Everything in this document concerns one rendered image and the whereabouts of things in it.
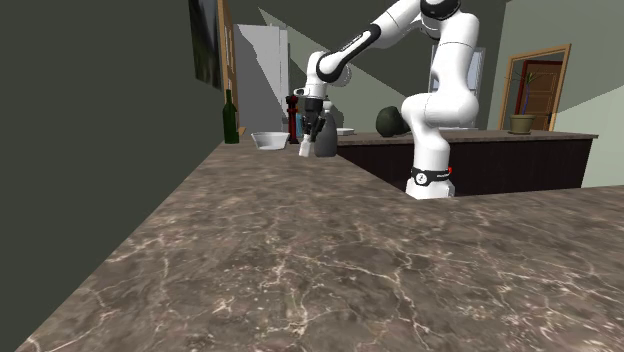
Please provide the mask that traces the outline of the dark wall picture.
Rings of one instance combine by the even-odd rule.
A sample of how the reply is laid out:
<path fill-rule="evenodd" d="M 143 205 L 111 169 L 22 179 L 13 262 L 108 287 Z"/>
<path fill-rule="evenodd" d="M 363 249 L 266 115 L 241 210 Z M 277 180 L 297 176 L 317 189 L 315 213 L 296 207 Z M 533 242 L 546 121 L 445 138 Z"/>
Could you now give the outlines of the dark wall picture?
<path fill-rule="evenodd" d="M 195 77 L 222 90 L 217 0 L 187 0 Z"/>

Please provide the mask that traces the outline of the grey bottle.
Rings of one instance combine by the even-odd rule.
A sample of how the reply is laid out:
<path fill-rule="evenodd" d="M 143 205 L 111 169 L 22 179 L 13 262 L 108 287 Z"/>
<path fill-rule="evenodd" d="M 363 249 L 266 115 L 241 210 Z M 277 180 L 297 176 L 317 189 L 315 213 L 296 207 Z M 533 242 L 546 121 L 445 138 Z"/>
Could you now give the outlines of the grey bottle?
<path fill-rule="evenodd" d="M 322 115 L 322 130 L 317 134 L 314 153 L 316 157 L 334 157 L 337 154 L 337 126 L 331 113 Z"/>

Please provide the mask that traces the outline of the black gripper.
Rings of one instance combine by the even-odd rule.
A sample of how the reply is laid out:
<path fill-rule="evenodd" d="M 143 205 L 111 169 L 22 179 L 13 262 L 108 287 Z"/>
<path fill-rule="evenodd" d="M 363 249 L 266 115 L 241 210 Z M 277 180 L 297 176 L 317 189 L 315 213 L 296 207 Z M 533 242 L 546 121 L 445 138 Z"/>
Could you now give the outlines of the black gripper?
<path fill-rule="evenodd" d="M 301 119 L 303 137 L 307 141 L 316 142 L 318 134 L 322 131 L 325 118 L 320 116 L 323 111 L 323 99 L 306 97 L 304 99 L 304 116 Z"/>

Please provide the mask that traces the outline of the red and black pepper mill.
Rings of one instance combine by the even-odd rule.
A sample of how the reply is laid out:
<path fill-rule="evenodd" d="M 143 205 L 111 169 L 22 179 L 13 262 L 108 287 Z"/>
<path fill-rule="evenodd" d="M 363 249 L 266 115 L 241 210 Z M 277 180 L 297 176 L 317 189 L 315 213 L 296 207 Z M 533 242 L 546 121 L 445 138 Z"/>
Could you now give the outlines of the red and black pepper mill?
<path fill-rule="evenodd" d="M 288 113 L 288 133 L 289 133 L 289 143 L 290 144 L 298 144 L 299 141 L 297 139 L 297 130 L 296 130 L 296 115 L 298 113 L 297 103 L 298 97 L 295 95 L 289 95 L 285 97 L 287 103 L 287 113 Z"/>

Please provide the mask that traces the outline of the brown door with wooden frame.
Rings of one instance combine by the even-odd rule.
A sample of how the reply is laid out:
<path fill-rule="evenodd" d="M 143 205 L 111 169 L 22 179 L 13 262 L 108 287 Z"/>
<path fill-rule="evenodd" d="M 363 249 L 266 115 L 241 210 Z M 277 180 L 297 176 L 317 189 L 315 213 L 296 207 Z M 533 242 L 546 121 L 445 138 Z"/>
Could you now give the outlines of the brown door with wooden frame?
<path fill-rule="evenodd" d="M 543 73 L 530 87 L 530 99 L 527 114 L 540 115 L 546 118 L 542 127 L 535 121 L 532 130 L 553 131 L 561 100 L 563 83 L 569 61 L 571 45 L 564 44 L 532 52 L 511 55 L 508 58 L 504 73 L 502 102 L 498 114 L 497 128 L 510 129 L 510 116 L 517 112 L 519 82 L 515 81 L 516 73 L 522 74 L 524 69 Z"/>

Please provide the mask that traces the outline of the potted plant in olive pot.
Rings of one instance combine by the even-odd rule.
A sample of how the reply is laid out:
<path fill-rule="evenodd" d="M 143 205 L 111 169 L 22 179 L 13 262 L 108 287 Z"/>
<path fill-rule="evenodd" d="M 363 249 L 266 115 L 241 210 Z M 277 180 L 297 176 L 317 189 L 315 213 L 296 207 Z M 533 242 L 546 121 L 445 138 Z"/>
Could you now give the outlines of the potted plant in olive pot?
<path fill-rule="evenodd" d="M 538 121 L 539 127 L 545 124 L 546 118 L 543 114 L 531 115 L 526 113 L 529 105 L 531 84 L 541 76 L 543 76 L 543 73 L 539 69 L 536 71 L 524 69 L 522 74 L 516 73 L 515 81 L 519 82 L 518 98 L 516 100 L 517 112 L 510 116 L 509 134 L 529 135 L 535 121 Z"/>

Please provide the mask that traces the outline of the dark green round object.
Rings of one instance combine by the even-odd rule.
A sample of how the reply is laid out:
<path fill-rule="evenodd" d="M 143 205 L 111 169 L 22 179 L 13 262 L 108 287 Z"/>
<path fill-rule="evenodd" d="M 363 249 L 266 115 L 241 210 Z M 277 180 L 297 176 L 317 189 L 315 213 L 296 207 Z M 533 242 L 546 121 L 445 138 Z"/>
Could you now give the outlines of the dark green round object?
<path fill-rule="evenodd" d="M 404 135 L 411 131 L 395 106 L 381 109 L 376 118 L 376 130 L 384 138 Z"/>

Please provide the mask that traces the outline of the white bowl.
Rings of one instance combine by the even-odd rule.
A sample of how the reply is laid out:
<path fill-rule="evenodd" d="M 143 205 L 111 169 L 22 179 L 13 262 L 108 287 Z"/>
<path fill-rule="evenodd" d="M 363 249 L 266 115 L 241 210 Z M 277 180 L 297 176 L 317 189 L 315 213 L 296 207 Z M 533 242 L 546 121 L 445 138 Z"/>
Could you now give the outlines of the white bowl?
<path fill-rule="evenodd" d="M 251 137 L 259 150 L 281 150 L 288 143 L 290 134 L 287 132 L 254 132 Z"/>

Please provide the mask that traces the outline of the wooden framed door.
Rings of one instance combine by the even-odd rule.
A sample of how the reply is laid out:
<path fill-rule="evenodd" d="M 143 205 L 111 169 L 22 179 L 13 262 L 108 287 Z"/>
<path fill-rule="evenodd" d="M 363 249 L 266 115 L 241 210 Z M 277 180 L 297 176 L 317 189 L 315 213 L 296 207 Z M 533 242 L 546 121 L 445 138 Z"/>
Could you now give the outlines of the wooden framed door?
<path fill-rule="evenodd" d="M 230 9 L 227 0 L 217 1 L 217 15 L 219 24 L 220 58 L 223 90 L 231 91 L 232 102 L 238 107 L 237 77 L 235 65 L 235 48 Z"/>

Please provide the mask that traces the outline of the dark green wine bottle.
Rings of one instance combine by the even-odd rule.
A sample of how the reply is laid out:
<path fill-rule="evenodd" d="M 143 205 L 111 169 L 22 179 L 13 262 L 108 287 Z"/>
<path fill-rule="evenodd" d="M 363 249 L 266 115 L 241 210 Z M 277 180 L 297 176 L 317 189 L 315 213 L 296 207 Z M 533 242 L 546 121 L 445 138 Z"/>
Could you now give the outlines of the dark green wine bottle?
<path fill-rule="evenodd" d="M 237 127 L 236 112 L 237 109 L 233 104 L 232 91 L 227 89 L 226 102 L 222 109 L 224 142 L 226 144 L 238 144 L 239 132 Z"/>

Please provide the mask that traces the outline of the dark counter cabinet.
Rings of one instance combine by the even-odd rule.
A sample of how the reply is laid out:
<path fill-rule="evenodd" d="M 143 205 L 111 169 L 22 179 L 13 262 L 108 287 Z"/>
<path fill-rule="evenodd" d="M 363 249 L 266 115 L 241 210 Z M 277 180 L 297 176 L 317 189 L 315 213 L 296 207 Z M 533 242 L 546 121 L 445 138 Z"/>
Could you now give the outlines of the dark counter cabinet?
<path fill-rule="evenodd" d="M 443 130 L 450 145 L 450 180 L 457 196 L 579 188 L 592 134 L 536 130 Z M 413 162 L 413 139 L 359 133 L 338 138 L 338 154 L 404 190 Z"/>

